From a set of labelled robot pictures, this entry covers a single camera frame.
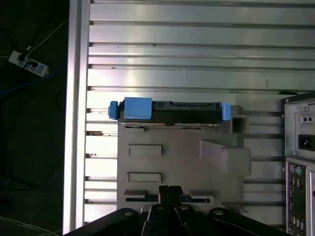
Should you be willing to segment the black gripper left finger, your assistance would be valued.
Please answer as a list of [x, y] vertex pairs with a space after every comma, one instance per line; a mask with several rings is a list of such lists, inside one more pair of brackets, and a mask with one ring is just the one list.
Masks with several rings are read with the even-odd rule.
[[137, 212], [121, 208], [76, 230], [67, 236], [165, 236], [171, 210], [171, 187], [159, 187], [158, 204], [150, 210]]

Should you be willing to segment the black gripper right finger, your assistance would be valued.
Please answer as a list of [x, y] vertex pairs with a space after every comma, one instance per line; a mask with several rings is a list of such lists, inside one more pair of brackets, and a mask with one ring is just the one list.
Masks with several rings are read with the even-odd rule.
[[207, 214], [184, 204], [180, 186], [170, 186], [170, 204], [189, 236], [287, 236], [288, 233], [246, 216], [216, 207]]

